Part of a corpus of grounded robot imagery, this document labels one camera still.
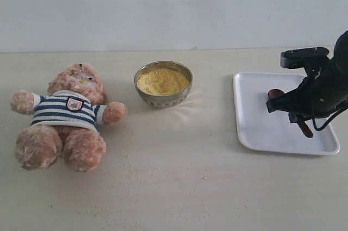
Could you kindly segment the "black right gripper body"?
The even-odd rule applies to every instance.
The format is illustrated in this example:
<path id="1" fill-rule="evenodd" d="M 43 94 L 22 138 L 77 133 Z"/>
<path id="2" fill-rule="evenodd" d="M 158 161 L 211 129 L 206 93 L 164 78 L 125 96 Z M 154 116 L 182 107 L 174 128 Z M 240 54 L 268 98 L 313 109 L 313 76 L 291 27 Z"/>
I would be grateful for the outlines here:
<path id="1" fill-rule="evenodd" d="M 294 106 L 288 114 L 291 123 L 338 115 L 347 110 L 346 59 L 332 59 L 317 77 L 306 79 L 307 83 L 291 93 Z"/>

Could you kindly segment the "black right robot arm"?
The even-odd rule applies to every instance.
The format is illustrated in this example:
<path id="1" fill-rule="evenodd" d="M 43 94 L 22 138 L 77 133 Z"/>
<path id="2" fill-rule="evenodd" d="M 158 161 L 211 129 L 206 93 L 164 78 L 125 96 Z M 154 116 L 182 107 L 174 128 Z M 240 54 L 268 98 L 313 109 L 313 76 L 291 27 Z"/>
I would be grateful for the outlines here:
<path id="1" fill-rule="evenodd" d="M 282 52 L 282 68 L 303 68 L 307 76 L 297 88 L 269 98 L 268 112 L 285 111 L 312 119 L 328 117 L 343 108 L 347 103 L 347 32 L 335 43 L 332 58 L 329 53 L 325 47 Z"/>

